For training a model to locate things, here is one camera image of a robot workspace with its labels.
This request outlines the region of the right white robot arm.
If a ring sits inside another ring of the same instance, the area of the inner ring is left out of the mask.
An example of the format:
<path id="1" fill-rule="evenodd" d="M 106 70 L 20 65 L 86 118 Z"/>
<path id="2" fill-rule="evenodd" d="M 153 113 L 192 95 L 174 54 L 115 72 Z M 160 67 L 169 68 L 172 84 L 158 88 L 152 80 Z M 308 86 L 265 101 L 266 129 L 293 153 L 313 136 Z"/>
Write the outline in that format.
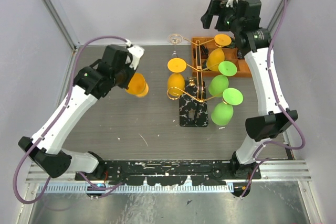
<path id="1" fill-rule="evenodd" d="M 269 30 L 260 27 L 260 0 L 211 0 L 201 17 L 203 28 L 208 29 L 214 16 L 215 29 L 230 31 L 236 47 L 244 57 L 254 82 L 258 100 L 258 116 L 245 121 L 247 136 L 240 148 L 232 154 L 229 170 L 233 177 L 244 178 L 256 167 L 256 158 L 266 143 L 283 133 L 298 118 L 296 110 L 282 95 L 274 64 Z"/>

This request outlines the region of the clear champagne flute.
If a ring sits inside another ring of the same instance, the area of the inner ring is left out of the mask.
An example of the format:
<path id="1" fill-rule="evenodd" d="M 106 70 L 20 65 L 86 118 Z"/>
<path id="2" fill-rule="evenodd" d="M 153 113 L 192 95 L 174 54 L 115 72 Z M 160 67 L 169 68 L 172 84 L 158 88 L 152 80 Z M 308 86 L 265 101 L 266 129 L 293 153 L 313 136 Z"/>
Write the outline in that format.
<path id="1" fill-rule="evenodd" d="M 168 42 L 173 45 L 172 58 L 178 58 L 176 46 L 183 41 L 183 37 L 180 34 L 171 34 L 167 38 Z"/>

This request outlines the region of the gold wine glass rack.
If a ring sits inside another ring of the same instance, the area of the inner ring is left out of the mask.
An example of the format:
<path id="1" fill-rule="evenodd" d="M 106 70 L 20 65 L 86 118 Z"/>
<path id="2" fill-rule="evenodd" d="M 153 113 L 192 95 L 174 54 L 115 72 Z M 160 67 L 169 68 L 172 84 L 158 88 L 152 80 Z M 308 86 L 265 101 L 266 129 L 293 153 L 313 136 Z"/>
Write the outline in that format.
<path id="1" fill-rule="evenodd" d="M 184 37 L 183 40 L 192 43 L 191 40 Z M 168 94 L 168 91 L 166 92 L 169 99 L 179 102 L 179 125 L 181 127 L 207 127 L 209 124 L 207 101 L 215 97 L 208 98 L 206 96 L 203 73 L 210 70 L 202 69 L 201 44 L 196 44 L 196 48 L 199 50 L 196 56 L 196 68 L 184 60 L 187 67 L 182 72 L 185 81 L 183 94 L 179 97 L 173 97 Z"/>

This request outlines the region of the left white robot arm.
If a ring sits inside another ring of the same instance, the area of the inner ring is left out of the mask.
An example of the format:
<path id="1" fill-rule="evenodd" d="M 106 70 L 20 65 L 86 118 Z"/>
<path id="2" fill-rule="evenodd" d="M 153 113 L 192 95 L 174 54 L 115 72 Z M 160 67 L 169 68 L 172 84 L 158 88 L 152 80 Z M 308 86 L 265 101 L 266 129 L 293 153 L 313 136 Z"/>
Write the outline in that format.
<path id="1" fill-rule="evenodd" d="M 93 180 L 105 174 L 103 160 L 94 152 L 73 152 L 62 146 L 80 118 L 113 87 L 128 88 L 144 49 L 137 45 L 106 46 L 103 56 L 78 71 L 72 89 L 49 120 L 19 147 L 51 178 L 65 172 L 84 172 Z"/>

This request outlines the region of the green goblet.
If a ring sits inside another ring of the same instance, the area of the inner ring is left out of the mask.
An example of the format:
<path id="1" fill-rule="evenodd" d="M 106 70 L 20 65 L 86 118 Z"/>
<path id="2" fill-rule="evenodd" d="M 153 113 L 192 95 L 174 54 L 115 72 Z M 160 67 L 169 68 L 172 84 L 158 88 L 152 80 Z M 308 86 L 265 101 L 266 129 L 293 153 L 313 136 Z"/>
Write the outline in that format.
<path id="1" fill-rule="evenodd" d="M 212 121 L 219 126 L 227 125 L 234 114 L 234 106 L 240 105 L 244 100 L 243 94 L 235 88 L 227 88 L 222 93 L 222 102 L 211 114 Z"/>
<path id="2" fill-rule="evenodd" d="M 219 75 L 214 77 L 208 86 L 210 95 L 221 97 L 222 93 L 229 86 L 228 77 L 232 77 L 237 73 L 237 67 L 230 61 L 222 61 L 218 65 Z"/>

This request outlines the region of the orange goblet front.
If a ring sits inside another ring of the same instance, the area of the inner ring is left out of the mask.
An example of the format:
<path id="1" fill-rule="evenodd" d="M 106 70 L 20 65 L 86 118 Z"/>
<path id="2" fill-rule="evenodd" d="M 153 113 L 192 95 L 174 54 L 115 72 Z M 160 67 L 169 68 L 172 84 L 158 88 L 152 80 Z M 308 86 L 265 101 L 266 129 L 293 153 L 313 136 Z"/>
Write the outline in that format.
<path id="1" fill-rule="evenodd" d="M 142 74 L 135 73 L 125 91 L 138 98 L 142 98 L 148 94 L 149 86 Z"/>

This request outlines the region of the orange goblet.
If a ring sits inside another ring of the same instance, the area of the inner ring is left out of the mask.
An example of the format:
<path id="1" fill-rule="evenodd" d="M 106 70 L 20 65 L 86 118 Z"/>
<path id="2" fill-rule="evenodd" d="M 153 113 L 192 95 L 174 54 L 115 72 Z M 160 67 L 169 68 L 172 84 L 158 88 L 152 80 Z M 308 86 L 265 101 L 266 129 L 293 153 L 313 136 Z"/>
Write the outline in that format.
<path id="1" fill-rule="evenodd" d="M 138 98 L 142 98 L 148 94 L 149 86 L 142 74 L 135 73 L 125 91 Z"/>
<path id="2" fill-rule="evenodd" d="M 225 54 L 222 48 L 230 45 L 232 39 L 228 35 L 218 34 L 214 37 L 214 42 L 217 46 L 217 49 L 213 50 L 209 54 L 206 68 L 207 70 L 217 72 L 219 64 L 225 60 Z"/>
<path id="3" fill-rule="evenodd" d="M 183 94 L 185 87 L 182 72 L 186 69 L 187 64 L 181 58 L 173 58 L 167 63 L 167 67 L 172 72 L 167 81 L 168 94 L 173 97 L 179 97 Z"/>

